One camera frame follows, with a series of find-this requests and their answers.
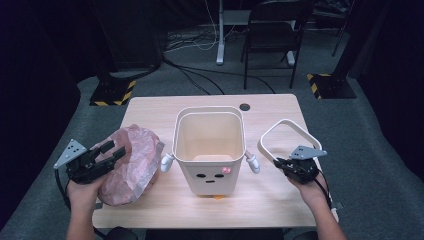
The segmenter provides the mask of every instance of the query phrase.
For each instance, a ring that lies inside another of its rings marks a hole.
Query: white bucket
[[[246,151],[243,116],[234,107],[190,107],[177,117],[173,154],[162,159],[167,172],[177,159],[193,193],[229,195],[236,186],[244,156],[259,172],[254,155]]]

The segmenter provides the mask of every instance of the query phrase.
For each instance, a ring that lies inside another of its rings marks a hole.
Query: wooden table
[[[136,202],[118,207],[104,205],[96,210],[94,226],[150,229],[315,226],[299,191],[257,148],[262,134],[280,119],[291,119],[307,129],[294,95],[137,97],[130,101],[121,126],[137,124],[154,131],[166,145],[163,154],[171,153],[180,110],[194,106],[239,108],[241,104],[250,106],[250,110],[242,111],[246,148],[257,156],[261,165],[259,174],[252,173],[243,159],[235,191],[217,200],[193,194],[180,166],[174,161],[170,171],[160,173],[153,188]],[[298,145],[311,146],[289,127],[278,127],[273,132],[275,134],[271,134],[265,144],[275,156],[287,158]]]

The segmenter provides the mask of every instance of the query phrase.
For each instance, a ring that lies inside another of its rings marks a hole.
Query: hand
[[[321,188],[318,186],[316,182],[309,182],[306,184],[300,184],[296,182],[295,180],[287,177],[289,182],[291,182],[295,187],[297,187],[300,191],[300,196],[302,197],[303,201],[306,203],[306,205],[309,206],[309,208],[314,208],[316,205],[325,204],[327,205],[327,199],[324,193],[322,192]],[[318,174],[316,179],[321,183],[321,185],[327,189],[327,183],[325,182],[324,177],[322,174]]]
[[[70,181],[68,196],[71,202],[71,220],[69,221],[67,240],[94,240],[92,216],[100,187],[108,175],[96,179],[90,184],[77,184]]]
[[[98,191],[106,181],[107,175],[104,175],[90,184],[77,184],[70,181],[68,185],[68,196],[71,202],[71,211],[85,212],[92,214],[96,203]]]

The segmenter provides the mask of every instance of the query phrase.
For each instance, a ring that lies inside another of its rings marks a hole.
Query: chair
[[[355,5],[355,0],[347,1],[350,2],[350,6],[348,6],[348,10],[346,12],[336,13],[334,11],[325,10],[325,8],[316,6],[312,12],[312,16],[318,20],[326,22],[326,27],[338,28],[339,31],[337,33],[337,43],[334,47],[333,53],[331,56],[335,56],[337,49],[339,47],[340,41],[342,40],[343,34],[346,30],[347,24],[350,21],[351,13],[353,6]]]
[[[244,58],[245,62],[244,89],[247,86],[249,53],[256,52],[282,52],[283,61],[288,52],[295,51],[294,64],[279,68],[292,69],[289,88],[293,87],[303,32],[312,11],[312,2],[306,0],[267,0],[252,9],[240,60],[243,62]]]

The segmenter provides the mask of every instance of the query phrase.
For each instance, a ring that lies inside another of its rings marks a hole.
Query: black cable
[[[325,176],[324,176],[324,174],[322,173],[322,171],[321,170],[319,170],[320,171],[320,173],[321,173],[321,175],[323,176],[323,178],[324,178],[324,181],[325,181],[325,184],[327,185],[327,190],[325,190],[325,188],[322,186],[322,184],[315,178],[314,179],[314,181],[318,184],[318,186],[321,188],[321,190],[322,190],[322,193],[324,194],[324,196],[325,196],[325,199],[326,199],[326,201],[327,201],[327,205],[328,205],[328,207],[330,208],[330,210],[331,210],[331,199],[330,199],[330,187],[328,186],[328,182],[327,182],[327,179],[325,179]]]
[[[210,78],[208,78],[208,77],[206,77],[206,76],[204,76],[202,74],[199,74],[199,73],[196,73],[196,72],[187,70],[187,69],[185,71],[187,71],[189,73],[192,73],[192,74],[195,74],[197,76],[200,76],[200,77],[205,78],[206,80],[208,80],[209,82],[211,82],[213,85],[215,85],[219,89],[219,91],[222,93],[222,95],[225,95],[224,91],[218,86],[218,84],[216,84],[214,81],[212,81],[212,79],[210,79]]]
[[[228,74],[228,75],[235,75],[235,76],[244,76],[244,74],[240,74],[240,73],[232,73],[232,72],[215,71],[215,70],[208,70],[208,69],[201,69],[201,68],[193,68],[193,67],[187,67],[187,66],[182,66],[182,65],[177,65],[177,64],[175,64],[175,65],[180,67],[180,68],[197,70],[197,71],[212,72],[212,73],[219,73],[219,74]],[[271,90],[272,93],[275,94],[274,89],[267,82],[265,82],[263,79],[261,79],[259,77],[255,77],[255,76],[250,76],[250,75],[247,75],[247,77],[255,78],[255,79],[261,81]]]
[[[218,84],[216,84],[212,79],[210,79],[210,78],[208,78],[208,77],[206,77],[206,76],[204,76],[204,75],[201,75],[201,74],[199,74],[199,73],[196,73],[196,72],[193,72],[193,71],[190,71],[190,70],[187,70],[187,69],[183,69],[182,67],[180,67],[179,65],[177,65],[177,64],[175,64],[175,63],[173,63],[172,61],[170,61],[170,60],[168,60],[168,59],[166,59],[165,57],[164,57],[164,63],[166,63],[166,64],[168,64],[169,66],[172,66],[172,67],[175,67],[175,68],[177,68],[178,70],[180,70],[180,72],[182,72],[186,77],[187,77],[187,79],[189,79],[189,81],[194,85],[194,86],[196,86],[197,88],[199,88],[201,91],[203,91],[203,92],[205,92],[206,94],[208,94],[208,95],[211,95],[207,90],[205,90],[203,87],[201,87],[198,83],[196,83],[188,74],[187,74],[187,72],[189,72],[189,73],[192,73],[192,74],[195,74],[195,75],[197,75],[197,76],[200,76],[200,77],[203,77],[203,78],[205,78],[206,80],[208,80],[209,82],[211,82],[212,84],[214,84],[218,89],[219,89],[219,91],[223,94],[223,95],[225,95],[225,93],[224,93],[224,91],[218,86]]]

